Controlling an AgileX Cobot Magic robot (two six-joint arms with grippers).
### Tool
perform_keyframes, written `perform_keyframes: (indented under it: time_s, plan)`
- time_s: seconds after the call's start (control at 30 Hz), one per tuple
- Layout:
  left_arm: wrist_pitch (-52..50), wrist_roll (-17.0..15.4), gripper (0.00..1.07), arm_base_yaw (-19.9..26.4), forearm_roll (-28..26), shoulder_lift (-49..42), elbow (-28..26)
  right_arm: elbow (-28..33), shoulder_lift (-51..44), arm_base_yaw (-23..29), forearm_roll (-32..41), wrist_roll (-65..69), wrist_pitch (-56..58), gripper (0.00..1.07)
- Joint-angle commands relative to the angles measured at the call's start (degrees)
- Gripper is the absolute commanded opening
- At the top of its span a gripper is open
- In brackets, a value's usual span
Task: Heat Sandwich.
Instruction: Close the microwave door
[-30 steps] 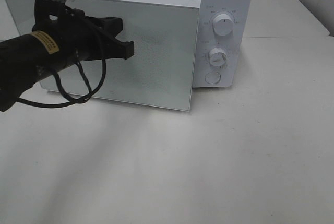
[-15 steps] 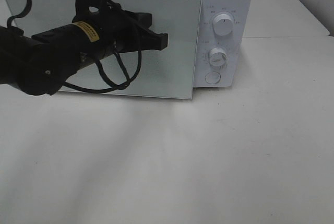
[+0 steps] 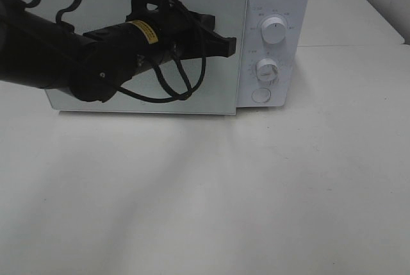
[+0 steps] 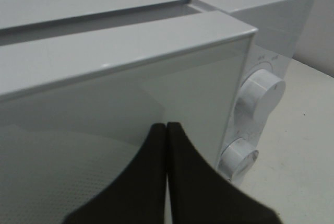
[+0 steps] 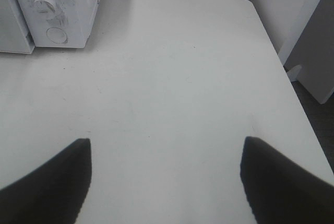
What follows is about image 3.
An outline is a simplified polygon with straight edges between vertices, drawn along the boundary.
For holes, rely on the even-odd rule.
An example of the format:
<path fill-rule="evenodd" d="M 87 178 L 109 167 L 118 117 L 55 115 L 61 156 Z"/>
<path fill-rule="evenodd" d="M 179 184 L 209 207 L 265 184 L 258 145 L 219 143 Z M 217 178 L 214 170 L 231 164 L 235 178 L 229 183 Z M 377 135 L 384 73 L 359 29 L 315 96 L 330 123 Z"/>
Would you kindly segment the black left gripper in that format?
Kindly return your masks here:
<path fill-rule="evenodd" d="M 155 62 L 236 53 L 236 37 L 211 33 L 214 15 L 192 12 L 180 0 L 131 0 L 124 25 L 126 52 Z"/>

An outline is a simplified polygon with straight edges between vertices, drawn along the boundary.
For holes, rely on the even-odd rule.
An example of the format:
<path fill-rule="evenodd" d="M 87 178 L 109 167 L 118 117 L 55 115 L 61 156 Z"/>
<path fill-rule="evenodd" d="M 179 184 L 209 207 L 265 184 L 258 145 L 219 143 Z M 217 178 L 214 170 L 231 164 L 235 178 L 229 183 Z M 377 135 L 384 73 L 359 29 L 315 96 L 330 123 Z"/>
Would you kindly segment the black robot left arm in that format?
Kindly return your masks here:
<path fill-rule="evenodd" d="M 228 58 L 236 39 L 215 32 L 213 15 L 188 10 L 179 0 L 131 0 L 126 21 L 75 33 L 62 20 L 30 12 L 41 0 L 1 0 L 1 80 L 61 90 L 84 102 L 116 93 L 148 103 L 187 100 L 198 88 L 182 62 Z"/>

